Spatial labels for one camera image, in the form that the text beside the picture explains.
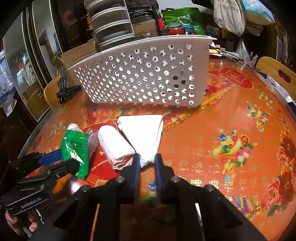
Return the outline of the person's left hand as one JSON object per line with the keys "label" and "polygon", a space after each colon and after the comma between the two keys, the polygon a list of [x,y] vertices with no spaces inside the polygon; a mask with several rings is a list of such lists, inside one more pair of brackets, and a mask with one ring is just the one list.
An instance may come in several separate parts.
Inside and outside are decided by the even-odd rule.
{"label": "person's left hand", "polygon": [[[17,234],[17,235],[24,235],[25,232],[23,230],[23,226],[25,222],[19,219],[16,216],[11,215],[8,211],[5,212],[5,218],[9,225],[9,227]],[[31,210],[27,214],[29,227],[28,230],[30,232],[35,232],[40,225],[40,218],[36,211],[36,209]]]}

